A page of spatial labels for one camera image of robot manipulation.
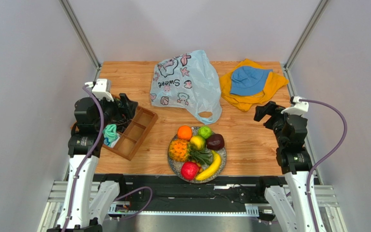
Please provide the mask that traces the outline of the dark purple fruit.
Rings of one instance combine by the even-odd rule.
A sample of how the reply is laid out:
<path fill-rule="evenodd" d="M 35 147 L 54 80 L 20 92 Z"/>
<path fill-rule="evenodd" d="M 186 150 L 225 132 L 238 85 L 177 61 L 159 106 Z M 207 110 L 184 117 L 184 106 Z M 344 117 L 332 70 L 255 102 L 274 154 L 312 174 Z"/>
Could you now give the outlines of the dark purple fruit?
<path fill-rule="evenodd" d="M 213 134 L 206 139 L 206 147 L 211 150 L 220 150 L 224 148 L 225 141 L 221 134 Z"/>

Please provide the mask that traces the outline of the green apple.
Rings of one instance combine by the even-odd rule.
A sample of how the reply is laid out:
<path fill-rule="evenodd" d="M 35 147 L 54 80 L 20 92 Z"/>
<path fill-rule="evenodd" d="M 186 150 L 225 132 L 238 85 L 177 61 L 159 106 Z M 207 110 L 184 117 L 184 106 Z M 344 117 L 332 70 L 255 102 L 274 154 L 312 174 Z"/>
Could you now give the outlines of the green apple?
<path fill-rule="evenodd" d="M 208 139 L 213 134 L 212 130 L 208 126 L 202 126 L 198 129 L 198 135 L 204 139 Z"/>

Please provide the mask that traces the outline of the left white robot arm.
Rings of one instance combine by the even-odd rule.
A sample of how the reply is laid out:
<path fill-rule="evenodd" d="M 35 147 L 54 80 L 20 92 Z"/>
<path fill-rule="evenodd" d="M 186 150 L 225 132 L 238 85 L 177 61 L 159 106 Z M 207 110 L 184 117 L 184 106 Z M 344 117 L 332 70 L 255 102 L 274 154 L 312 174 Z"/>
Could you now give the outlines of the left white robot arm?
<path fill-rule="evenodd" d="M 68 141 L 69 178 L 61 214 L 51 232 L 101 232 L 109 207 L 120 193 L 118 180 L 102 181 L 90 200 L 93 177 L 103 145 L 103 129 L 113 121 L 132 119 L 138 103 L 121 93 L 112 101 L 93 94 L 74 105 L 76 123 Z"/>

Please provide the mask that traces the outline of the red apple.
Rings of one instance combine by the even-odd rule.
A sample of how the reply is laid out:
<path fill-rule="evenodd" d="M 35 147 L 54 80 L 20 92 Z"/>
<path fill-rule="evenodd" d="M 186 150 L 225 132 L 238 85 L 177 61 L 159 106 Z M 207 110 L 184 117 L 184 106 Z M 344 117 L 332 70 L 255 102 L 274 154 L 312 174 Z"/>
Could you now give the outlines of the red apple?
<path fill-rule="evenodd" d="M 187 161 L 182 165 L 180 173 L 184 179 L 194 180 L 199 170 L 200 170 L 200 167 L 196 163 Z"/>

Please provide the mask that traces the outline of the light blue plastic bag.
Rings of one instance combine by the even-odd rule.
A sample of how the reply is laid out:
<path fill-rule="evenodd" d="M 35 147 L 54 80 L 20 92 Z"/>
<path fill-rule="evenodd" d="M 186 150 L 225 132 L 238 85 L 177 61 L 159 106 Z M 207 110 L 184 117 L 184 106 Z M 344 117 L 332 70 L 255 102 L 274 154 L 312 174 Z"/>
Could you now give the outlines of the light blue plastic bag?
<path fill-rule="evenodd" d="M 184 108 L 205 125 L 222 114 L 219 76 L 203 50 L 157 63 L 150 88 L 151 105 Z"/>

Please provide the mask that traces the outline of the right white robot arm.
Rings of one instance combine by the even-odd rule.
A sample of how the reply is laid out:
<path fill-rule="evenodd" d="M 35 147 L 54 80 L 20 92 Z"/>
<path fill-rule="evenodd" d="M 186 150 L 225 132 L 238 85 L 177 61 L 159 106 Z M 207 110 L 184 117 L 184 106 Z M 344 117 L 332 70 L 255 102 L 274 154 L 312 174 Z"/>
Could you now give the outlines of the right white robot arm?
<path fill-rule="evenodd" d="M 325 232 L 315 195 L 312 160 L 305 148 L 308 120 L 302 115 L 308 107 L 296 102 L 285 108 L 270 101 L 256 106 L 254 121 L 269 119 L 263 124 L 273 131 L 278 147 L 276 160 L 288 185 L 291 199 L 276 176 L 262 176 L 259 188 L 270 204 L 285 232 Z"/>

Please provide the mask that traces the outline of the yellow banana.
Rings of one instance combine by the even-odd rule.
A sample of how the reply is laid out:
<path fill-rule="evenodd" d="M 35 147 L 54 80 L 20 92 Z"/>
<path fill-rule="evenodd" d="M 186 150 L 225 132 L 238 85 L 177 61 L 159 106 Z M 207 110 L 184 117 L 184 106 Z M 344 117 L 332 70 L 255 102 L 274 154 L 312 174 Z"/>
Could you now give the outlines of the yellow banana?
<path fill-rule="evenodd" d="M 221 156 L 215 152 L 214 150 L 211 150 L 213 155 L 213 162 L 211 165 L 208 166 L 205 170 L 203 170 L 200 174 L 196 175 L 195 180 L 196 181 L 205 181 L 208 182 L 208 179 L 213 177 L 215 173 L 220 169 L 221 166 Z"/>

